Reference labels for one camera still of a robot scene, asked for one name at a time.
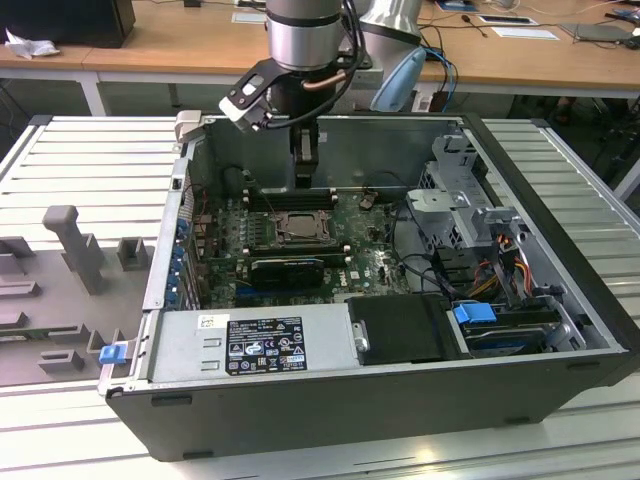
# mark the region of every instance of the blue object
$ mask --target blue object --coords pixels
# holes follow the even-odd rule
[[[174,258],[182,258],[184,257],[184,248],[176,245],[173,247],[173,251],[171,252]]]
[[[174,258],[173,260],[171,260],[171,264],[169,265],[171,270],[173,270],[174,272],[179,272],[180,270],[182,270],[182,266],[183,266],[182,262],[177,258]]]
[[[488,303],[462,303],[453,309],[458,324],[463,323],[494,323],[496,314]]]
[[[423,48],[427,53],[429,53],[430,55],[433,55],[438,60],[440,60],[440,63],[442,63],[442,66],[447,69],[447,76],[449,77],[449,93],[447,95],[447,102],[444,104],[444,107],[442,107],[442,112],[444,113],[447,111],[447,107],[449,106],[449,102],[451,101],[451,97],[453,96],[453,91],[456,89],[457,75],[456,75],[455,69],[453,68],[452,63],[449,60],[447,60],[446,57],[444,57],[441,53],[428,47],[423,47]]]
[[[126,354],[126,345],[107,345],[100,350],[98,361],[100,365],[122,365],[127,363]]]
[[[447,0],[437,0],[436,2],[441,10],[445,12],[477,12],[478,9],[472,4],[468,2],[464,2],[462,0],[458,1],[447,1]]]
[[[411,95],[422,72],[427,52],[416,48],[391,72],[371,101],[371,110],[377,112],[399,111]]]
[[[167,290],[164,294],[164,299],[167,303],[176,303],[178,301],[178,294],[176,292],[172,292],[171,290]]]
[[[167,285],[170,287],[177,287],[178,283],[180,283],[180,277],[177,275],[169,275],[167,277]]]

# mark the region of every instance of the blue cable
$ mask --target blue cable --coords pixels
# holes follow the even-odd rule
[[[449,62],[449,60],[447,60],[445,57],[443,57],[441,54],[439,54],[435,50],[432,50],[428,47],[422,47],[422,48],[424,48],[427,51],[427,53],[433,55],[438,60],[440,60],[440,63],[447,69],[447,75],[449,77],[449,93],[447,95],[447,101],[445,102],[444,107],[442,107],[442,111],[446,112],[447,107],[449,106],[449,102],[453,97],[453,89],[455,87],[455,72],[453,70],[453,66],[451,65],[451,62]]]

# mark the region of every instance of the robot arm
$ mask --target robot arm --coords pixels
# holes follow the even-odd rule
[[[346,93],[365,59],[384,72],[372,110],[404,105],[424,64],[421,3],[373,0],[358,19],[354,0],[267,0],[271,57],[231,88],[220,109],[243,131],[291,128],[296,183],[309,186],[318,163],[316,119]],[[289,118],[274,119],[274,111]]]

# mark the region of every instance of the floor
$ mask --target floor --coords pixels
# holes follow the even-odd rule
[[[28,115],[89,115],[80,86],[75,82],[39,80],[5,80],[7,91]],[[164,84],[108,83],[101,85],[113,115],[173,115],[179,110],[199,109],[217,112],[217,104],[227,91],[225,86],[179,85],[181,105],[174,108],[169,89]],[[607,137],[614,119],[599,100],[579,99],[568,126],[553,121],[553,107],[557,99],[545,97],[514,98],[512,95],[484,95],[457,93],[448,112],[472,111],[485,118],[547,118],[556,131],[600,176],[606,175],[611,159],[617,155],[623,138]],[[0,93],[0,158],[9,150],[28,119],[6,95]],[[633,159],[640,158],[640,151]],[[624,175],[616,175],[615,186]],[[640,195],[630,200],[640,207]]]

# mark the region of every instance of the black plastic cover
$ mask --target black plastic cover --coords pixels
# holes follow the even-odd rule
[[[347,304],[351,321],[364,326],[369,340],[363,365],[460,358],[441,295],[354,297]]]

